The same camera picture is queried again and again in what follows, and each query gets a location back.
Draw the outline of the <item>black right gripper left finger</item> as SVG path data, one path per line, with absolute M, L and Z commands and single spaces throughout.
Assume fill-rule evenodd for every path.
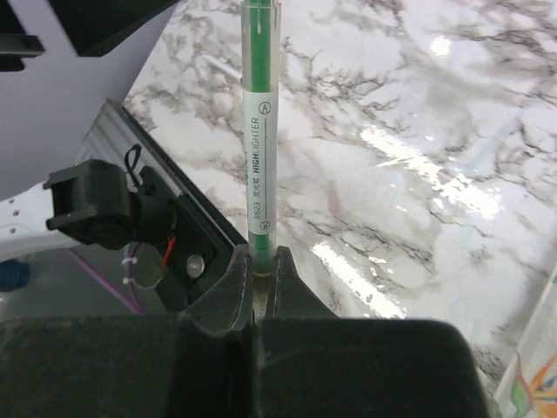
M 236 246 L 224 275 L 178 318 L 208 334 L 242 340 L 253 322 L 253 276 L 248 245 Z

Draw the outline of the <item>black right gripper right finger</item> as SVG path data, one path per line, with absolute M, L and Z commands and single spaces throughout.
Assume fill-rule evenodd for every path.
M 260 279 L 258 320 L 339 320 L 300 278 L 288 247 L 277 248 L 271 274 Z

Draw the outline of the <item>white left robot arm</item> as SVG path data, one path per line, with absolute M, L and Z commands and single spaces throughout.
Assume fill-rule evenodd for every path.
M 71 247 L 51 231 L 49 175 L 74 162 L 106 99 L 122 101 L 175 4 L 169 3 L 102 57 L 80 57 L 46 1 L 11 1 L 23 26 L 45 48 L 24 68 L 1 75 L 1 258 Z

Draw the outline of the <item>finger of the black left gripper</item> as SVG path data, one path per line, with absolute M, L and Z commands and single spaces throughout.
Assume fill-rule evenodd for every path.
M 75 52 L 102 57 L 177 0 L 50 0 Z

